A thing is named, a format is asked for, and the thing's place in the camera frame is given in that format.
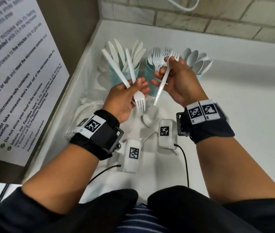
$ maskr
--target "person's right arm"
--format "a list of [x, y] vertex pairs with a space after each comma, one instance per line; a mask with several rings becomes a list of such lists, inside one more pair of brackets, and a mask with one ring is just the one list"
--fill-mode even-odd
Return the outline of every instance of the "person's right arm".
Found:
[[[172, 68], [164, 87], [175, 102], [184, 108], [207, 100], [196, 75], [186, 63], [170, 59]], [[162, 79], [166, 67], [155, 72]], [[160, 82], [152, 79], [155, 86]], [[220, 204], [241, 200], [275, 198], [275, 182], [255, 162], [235, 138], [210, 137], [197, 144], [203, 178], [211, 199]]]

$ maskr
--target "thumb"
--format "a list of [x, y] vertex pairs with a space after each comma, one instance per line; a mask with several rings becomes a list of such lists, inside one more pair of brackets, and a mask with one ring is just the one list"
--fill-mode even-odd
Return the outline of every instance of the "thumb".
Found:
[[135, 83], [129, 87], [127, 91], [131, 96], [134, 96], [134, 94], [140, 89], [142, 89], [142, 78], [137, 78]]
[[183, 66], [180, 62], [176, 61], [176, 59], [172, 56], [169, 60], [170, 69], [173, 69], [174, 72], [179, 72], [183, 69]]

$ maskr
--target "black cable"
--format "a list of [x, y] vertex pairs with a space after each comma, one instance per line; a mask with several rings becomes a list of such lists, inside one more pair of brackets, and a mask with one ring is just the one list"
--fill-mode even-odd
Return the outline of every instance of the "black cable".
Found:
[[105, 172], [105, 171], [107, 171], [107, 170], [109, 170], [109, 169], [111, 169], [111, 168], [114, 168], [114, 167], [121, 167], [121, 165], [114, 165], [114, 166], [112, 166], [112, 167], [109, 167], [109, 168], [106, 168], [104, 171], [102, 171], [102, 172], [100, 172], [98, 175], [96, 175], [93, 179], [91, 179], [90, 180], [90, 182], [88, 183], [88, 184], [90, 184], [94, 179], [96, 179], [98, 176], [100, 176], [103, 172]]
[[174, 144], [176, 147], [180, 148], [183, 152], [183, 155], [184, 155], [184, 158], [185, 158], [185, 164], [186, 164], [186, 174], [187, 174], [187, 185], [188, 185], [188, 188], [189, 188], [189, 177], [188, 177], [188, 167], [187, 167], [187, 160], [186, 160], [186, 155], [185, 155], [185, 152], [184, 150], [178, 145], [178, 144]]
[[2, 190], [2, 192], [0, 193], [0, 202], [2, 201], [6, 191], [7, 191], [7, 188], [9, 187], [9, 184], [6, 184]]

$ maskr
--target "qr code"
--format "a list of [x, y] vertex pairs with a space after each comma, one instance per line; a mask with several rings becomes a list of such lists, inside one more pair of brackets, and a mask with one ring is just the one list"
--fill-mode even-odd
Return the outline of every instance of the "qr code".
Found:
[[77, 127], [80, 127], [81, 125], [83, 125], [88, 119], [84, 119], [83, 121], [80, 122], [79, 125], [77, 125]]
[[202, 109], [203, 109], [205, 115], [217, 113], [214, 104], [202, 105]]
[[98, 123], [97, 121], [94, 121], [93, 119], [90, 120], [89, 123], [86, 124], [84, 127], [85, 129], [89, 130], [90, 132], [95, 132], [95, 130], [101, 125], [101, 123]]
[[160, 136], [169, 136], [169, 127], [160, 127]]
[[201, 112], [201, 109], [200, 109], [199, 106], [196, 107], [196, 108], [188, 110], [188, 112], [189, 112], [189, 115], [190, 115], [191, 119], [202, 116], [202, 112]]
[[130, 147], [129, 158], [138, 159], [138, 153], [139, 153], [139, 149]]

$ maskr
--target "plastic bag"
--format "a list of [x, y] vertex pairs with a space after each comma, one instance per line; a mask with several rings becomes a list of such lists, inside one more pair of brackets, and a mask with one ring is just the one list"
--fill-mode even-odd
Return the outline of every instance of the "plastic bag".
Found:
[[71, 139], [73, 137], [74, 133], [72, 132], [72, 130], [81, 121], [83, 121], [85, 118], [89, 118], [91, 115], [93, 115], [95, 111], [102, 109], [104, 105], [104, 101], [101, 101], [101, 100], [93, 101], [88, 98], [83, 98], [81, 99], [81, 104], [82, 105], [79, 106], [78, 109], [76, 110], [73, 116], [73, 119], [71, 121], [71, 124], [64, 135], [67, 139]]

